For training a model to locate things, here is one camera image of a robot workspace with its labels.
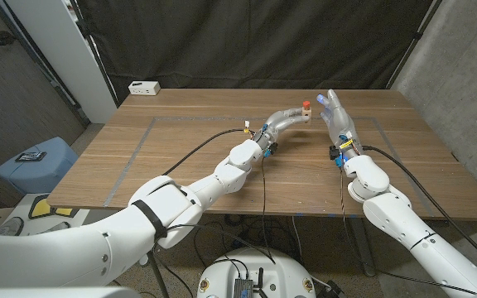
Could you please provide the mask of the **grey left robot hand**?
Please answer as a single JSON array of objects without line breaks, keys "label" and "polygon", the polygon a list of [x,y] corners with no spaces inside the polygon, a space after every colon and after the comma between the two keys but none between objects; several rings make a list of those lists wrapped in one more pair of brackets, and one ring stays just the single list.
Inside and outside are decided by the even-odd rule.
[{"label": "grey left robot hand", "polygon": [[307,123],[311,120],[311,112],[303,112],[302,108],[290,108],[272,114],[256,133],[253,140],[260,146],[262,152],[277,142],[279,134],[292,124]]}]

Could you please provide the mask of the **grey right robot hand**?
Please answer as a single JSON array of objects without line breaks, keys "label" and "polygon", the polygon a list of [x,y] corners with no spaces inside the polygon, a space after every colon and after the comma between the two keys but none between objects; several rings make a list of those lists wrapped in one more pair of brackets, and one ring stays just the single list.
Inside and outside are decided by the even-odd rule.
[{"label": "grey right robot hand", "polygon": [[347,114],[333,89],[326,95],[318,94],[316,100],[324,106],[320,113],[328,128],[329,137],[340,153],[350,159],[363,151],[353,119]]}]

